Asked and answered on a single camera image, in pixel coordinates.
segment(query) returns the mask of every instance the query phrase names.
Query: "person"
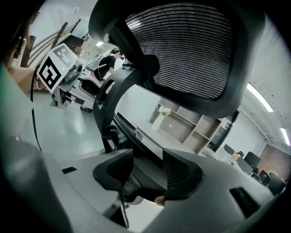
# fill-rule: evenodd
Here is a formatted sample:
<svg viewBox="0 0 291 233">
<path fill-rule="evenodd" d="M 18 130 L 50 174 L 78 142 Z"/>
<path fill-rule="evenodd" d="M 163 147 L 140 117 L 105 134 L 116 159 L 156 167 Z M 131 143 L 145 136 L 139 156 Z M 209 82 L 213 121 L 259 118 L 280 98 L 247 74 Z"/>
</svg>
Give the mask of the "person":
<svg viewBox="0 0 291 233">
<path fill-rule="evenodd" d="M 110 51 L 108 55 L 106 55 L 99 63 L 99 66 L 102 66 L 100 68 L 97 68 L 93 71 L 94 77 L 99 80 L 99 81 L 104 81 L 105 75 L 109 72 L 113 74 L 115 72 L 114 70 L 114 65 L 116 62 L 116 59 L 119 59 L 122 57 L 122 52 L 120 51 L 119 48 L 114 48 L 113 50 Z M 89 93 L 93 94 L 96 93 L 98 90 L 96 90 L 95 86 L 92 87 L 86 87 L 87 90 L 90 90 Z M 80 109 L 85 112 L 92 112 L 93 109 L 87 108 L 80 106 Z"/>
<path fill-rule="evenodd" d="M 99 63 L 99 66 L 102 66 L 104 64 L 106 65 L 94 70 L 95 77 L 99 81 L 102 81 L 104 80 L 103 78 L 105 77 L 107 72 L 113 74 L 115 72 L 114 65 L 115 65 L 116 59 L 121 58 L 122 55 L 123 54 L 119 48 L 114 48 L 113 50 L 111 50 L 110 53 L 107 56 L 105 56 Z"/>
</svg>

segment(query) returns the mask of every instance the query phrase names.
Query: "white vase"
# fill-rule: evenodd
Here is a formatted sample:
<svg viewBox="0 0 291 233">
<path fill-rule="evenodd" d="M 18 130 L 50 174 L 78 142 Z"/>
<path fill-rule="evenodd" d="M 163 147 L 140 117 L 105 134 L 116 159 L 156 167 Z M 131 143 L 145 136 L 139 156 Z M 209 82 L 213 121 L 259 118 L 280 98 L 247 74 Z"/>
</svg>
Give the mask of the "white vase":
<svg viewBox="0 0 291 233">
<path fill-rule="evenodd" d="M 163 122 L 163 119 L 165 118 L 165 115 L 160 114 L 158 118 L 155 120 L 155 122 L 152 125 L 153 130 L 158 130 Z"/>
</svg>

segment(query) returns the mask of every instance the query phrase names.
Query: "black mesh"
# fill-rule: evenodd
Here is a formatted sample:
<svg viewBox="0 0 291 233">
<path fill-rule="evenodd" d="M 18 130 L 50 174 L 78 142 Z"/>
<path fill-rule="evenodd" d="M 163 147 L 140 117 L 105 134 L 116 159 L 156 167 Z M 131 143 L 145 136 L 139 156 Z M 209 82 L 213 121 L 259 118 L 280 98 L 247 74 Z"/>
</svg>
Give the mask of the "black mesh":
<svg viewBox="0 0 291 233">
<path fill-rule="evenodd" d="M 157 84 L 216 98 L 231 64 L 232 28 L 214 7 L 176 3 L 151 8 L 126 19 L 144 54 L 154 54 Z"/>
</svg>

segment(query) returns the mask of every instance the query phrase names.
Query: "white flower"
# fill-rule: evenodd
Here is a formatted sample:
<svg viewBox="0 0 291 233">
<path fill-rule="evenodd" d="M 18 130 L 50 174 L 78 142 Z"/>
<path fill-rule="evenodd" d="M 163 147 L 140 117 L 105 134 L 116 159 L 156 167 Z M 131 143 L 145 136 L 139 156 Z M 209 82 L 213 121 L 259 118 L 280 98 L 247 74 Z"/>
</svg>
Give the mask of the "white flower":
<svg viewBox="0 0 291 233">
<path fill-rule="evenodd" d="M 168 116 L 171 114 L 171 109 L 170 108 L 167 108 L 167 107 L 164 107 L 164 106 L 160 106 L 159 108 L 159 113 L 164 115 L 164 116 Z"/>
</svg>

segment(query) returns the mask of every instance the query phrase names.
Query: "black shirt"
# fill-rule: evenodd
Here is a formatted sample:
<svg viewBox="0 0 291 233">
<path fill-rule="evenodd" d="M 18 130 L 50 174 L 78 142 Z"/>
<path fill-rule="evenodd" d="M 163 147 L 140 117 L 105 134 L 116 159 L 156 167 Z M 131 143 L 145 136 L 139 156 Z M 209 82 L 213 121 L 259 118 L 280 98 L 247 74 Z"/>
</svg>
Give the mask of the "black shirt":
<svg viewBox="0 0 291 233">
<path fill-rule="evenodd" d="M 108 55 L 108 56 L 104 57 L 100 61 L 99 65 L 101 66 L 101 65 L 106 64 L 106 66 L 103 66 L 103 67 L 100 67 L 99 69 L 94 70 L 94 74 L 95 74 L 96 78 L 99 80 L 104 78 L 104 76 L 109 71 L 110 67 L 112 67 L 114 69 L 115 62 L 116 62 L 116 58 L 112 55 Z"/>
</svg>

